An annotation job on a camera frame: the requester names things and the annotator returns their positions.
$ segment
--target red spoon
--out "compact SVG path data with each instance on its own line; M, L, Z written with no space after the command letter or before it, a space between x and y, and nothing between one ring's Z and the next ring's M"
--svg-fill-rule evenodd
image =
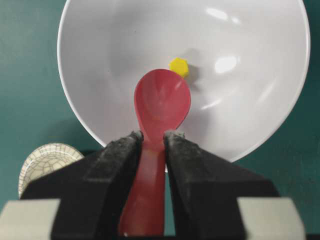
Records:
M187 116L190 104L186 81L173 71L152 70L136 85L134 107L144 142L137 173L118 225L119 235L163 235L164 132L177 129Z

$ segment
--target yellow nut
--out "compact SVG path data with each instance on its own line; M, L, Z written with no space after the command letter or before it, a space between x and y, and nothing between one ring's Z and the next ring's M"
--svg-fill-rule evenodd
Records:
M180 57L176 57L169 64L170 70L179 74L181 77L185 78L189 74L189 68L187 60L182 59Z

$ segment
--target white bowl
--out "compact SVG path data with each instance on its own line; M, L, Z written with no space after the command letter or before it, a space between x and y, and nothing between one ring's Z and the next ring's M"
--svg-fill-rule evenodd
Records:
M284 122L309 56L302 0L67 0L57 41L65 95L101 145L139 128L139 79L182 57L191 109L179 130L230 161Z

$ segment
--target teal table surface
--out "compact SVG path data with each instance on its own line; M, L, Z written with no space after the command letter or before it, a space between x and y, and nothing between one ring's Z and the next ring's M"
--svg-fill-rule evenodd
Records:
M86 132L64 95L57 34L65 0L0 0L0 209L18 198L18 177L37 147L60 142L85 155L101 146ZM304 88L278 131L235 164L270 178L291 197L307 233L320 233L320 1L304 1L311 57ZM166 178L165 233L174 234Z

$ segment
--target bowl rim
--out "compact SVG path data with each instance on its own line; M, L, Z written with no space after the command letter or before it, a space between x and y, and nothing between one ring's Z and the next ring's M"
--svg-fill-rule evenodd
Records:
M75 105L72 102L72 100L70 98L70 95L68 93L68 90L67 90L67 87L66 87L66 83L65 83L65 79L64 79L64 75L63 75L63 71L62 71L61 51L60 51L60 49L61 49L62 29L63 29L63 25L64 25L64 22L65 22L66 14L67 14L67 11L68 11L68 7L69 7L71 1L72 0L66 0L65 5L63 7L62 14L61 14L59 27L58 27L56 53L57 53L57 63L58 63L59 76L60 76L63 92L64 92L64 94L66 96L66 99L67 99L72 111L74 112L76 118L80 121L80 123L85 128L85 130L100 145L105 147L108 144L108 142L104 142L99 136L97 136L94 133L94 131L85 123L85 121L82 119L82 117L78 113L77 109L75 108ZM307 78L307 73L308 73L309 63L310 63L311 35L310 35L310 24L309 24L309 19L308 19L308 14L307 14L307 10L306 10L305 4L304 4L303 0L297 0L297 1L298 1L298 4L300 5L300 9L301 9L301 13L302 13L303 21L304 21L305 38L306 38L306 56L305 56L305 62L304 62L302 81L300 82L300 85L297 88L297 92L296 92L294 98L292 99L292 101L291 101L291 103L290 103L290 105L289 105L289 107L287 109L287 112L285 114L283 114L283 117L281 119L279 119L278 123L273 127L273 130L270 131L269 134L267 134L266 136L261 138L261 140L256 142L254 145L249 147L247 150L243 151L242 153L238 154L237 156L235 156L235 157L233 157L231 159L228 159L228 161L230 161L230 162L235 162L235 161L245 157L246 155L250 154L251 152L253 152L257 148L259 148L264 142L266 142L280 128L280 126L285 122L285 120L287 119L289 114L292 112L294 106L296 105L296 102L298 101L298 98L299 98L299 96L300 96L300 94L302 92L302 89L304 87L304 84L305 84L305 81L306 81L306 78Z
M75 153L77 153L77 157L69 154L66 150L72 150ZM47 143L41 146L38 146L36 149L34 149L24 160L20 173L19 173L19 178L18 178L18 197L20 199L24 189L23 189L23 185L24 185L24 181L25 181L25 176L27 173L28 168L30 167L30 165L36 161L36 159L33 158L35 152L42 152L41 155L50 155L54 152L60 152L60 153L64 153L68 158L70 158L73 162L76 162L78 160L80 160L81 158L84 158L84 155L77 150L75 147L69 145L69 144L65 144L65 143L61 143L61 142L51 142L51 143Z

